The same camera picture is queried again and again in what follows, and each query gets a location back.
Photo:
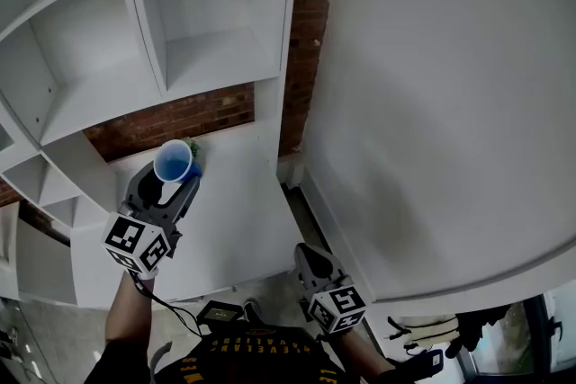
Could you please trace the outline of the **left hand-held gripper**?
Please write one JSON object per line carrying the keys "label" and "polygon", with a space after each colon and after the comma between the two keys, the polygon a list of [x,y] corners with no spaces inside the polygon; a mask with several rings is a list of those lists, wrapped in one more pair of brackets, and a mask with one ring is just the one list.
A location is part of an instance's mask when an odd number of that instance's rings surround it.
{"label": "left hand-held gripper", "polygon": [[124,201],[106,221],[102,245],[127,272],[153,275],[159,264],[172,258],[182,234],[176,223],[183,218],[198,192],[201,178],[182,183],[166,204],[159,205],[163,182],[152,161],[128,182]]}

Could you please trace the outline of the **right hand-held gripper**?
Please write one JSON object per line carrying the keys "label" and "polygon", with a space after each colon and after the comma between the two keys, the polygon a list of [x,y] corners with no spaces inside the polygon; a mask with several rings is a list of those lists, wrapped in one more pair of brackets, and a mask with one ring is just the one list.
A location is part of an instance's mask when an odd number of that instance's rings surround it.
{"label": "right hand-held gripper", "polygon": [[294,260],[305,286],[323,286],[303,300],[308,321],[315,321],[324,334],[345,332],[361,322],[367,309],[356,285],[345,276],[340,261],[324,249],[299,243]]}

